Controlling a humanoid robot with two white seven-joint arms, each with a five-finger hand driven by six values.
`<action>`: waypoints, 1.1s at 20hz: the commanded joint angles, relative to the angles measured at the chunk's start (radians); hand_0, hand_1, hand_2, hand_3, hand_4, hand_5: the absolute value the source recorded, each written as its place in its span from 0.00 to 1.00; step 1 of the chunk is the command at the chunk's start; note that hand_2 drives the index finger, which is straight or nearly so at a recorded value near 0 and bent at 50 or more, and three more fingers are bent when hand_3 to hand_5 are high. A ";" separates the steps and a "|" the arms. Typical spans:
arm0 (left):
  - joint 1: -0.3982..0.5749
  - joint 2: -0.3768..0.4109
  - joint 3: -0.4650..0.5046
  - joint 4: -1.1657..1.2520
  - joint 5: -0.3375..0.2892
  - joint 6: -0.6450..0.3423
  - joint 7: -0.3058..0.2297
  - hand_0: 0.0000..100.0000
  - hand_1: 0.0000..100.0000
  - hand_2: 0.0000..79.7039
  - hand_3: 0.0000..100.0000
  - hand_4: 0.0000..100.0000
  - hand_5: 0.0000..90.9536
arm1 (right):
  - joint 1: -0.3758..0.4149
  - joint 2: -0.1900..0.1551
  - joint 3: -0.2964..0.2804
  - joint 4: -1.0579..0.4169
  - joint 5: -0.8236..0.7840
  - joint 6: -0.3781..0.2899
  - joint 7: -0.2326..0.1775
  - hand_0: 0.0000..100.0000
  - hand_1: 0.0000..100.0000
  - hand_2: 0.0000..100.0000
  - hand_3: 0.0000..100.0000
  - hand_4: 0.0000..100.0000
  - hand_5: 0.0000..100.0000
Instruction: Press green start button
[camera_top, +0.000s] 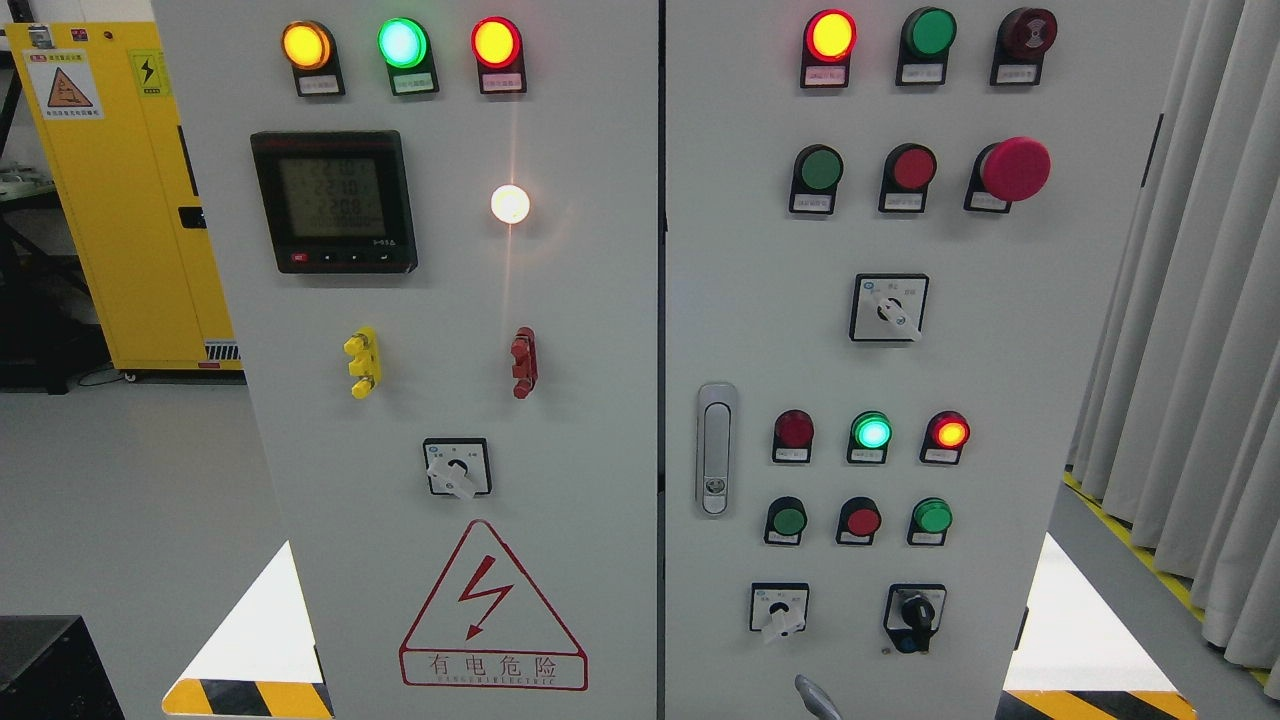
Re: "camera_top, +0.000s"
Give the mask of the silver robotic hand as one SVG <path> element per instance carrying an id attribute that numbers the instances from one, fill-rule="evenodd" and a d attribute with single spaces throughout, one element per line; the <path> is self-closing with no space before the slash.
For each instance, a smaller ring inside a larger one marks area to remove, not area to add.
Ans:
<path id="1" fill-rule="evenodd" d="M 805 710 L 812 716 L 823 720 L 841 720 L 844 717 L 829 694 L 809 676 L 797 674 L 794 678 L 794 685 Z"/>

